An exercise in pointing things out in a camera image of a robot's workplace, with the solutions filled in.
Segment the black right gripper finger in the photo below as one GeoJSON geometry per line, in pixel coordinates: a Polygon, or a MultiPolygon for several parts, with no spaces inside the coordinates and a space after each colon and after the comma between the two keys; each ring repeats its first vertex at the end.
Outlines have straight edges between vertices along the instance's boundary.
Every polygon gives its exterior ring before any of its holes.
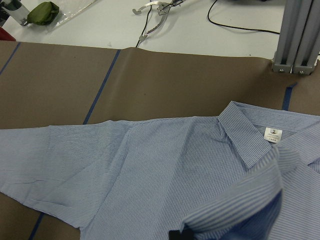
{"type": "Polygon", "coordinates": [[[193,230],[185,225],[182,230],[169,230],[168,231],[169,240],[194,240],[193,230]]]}

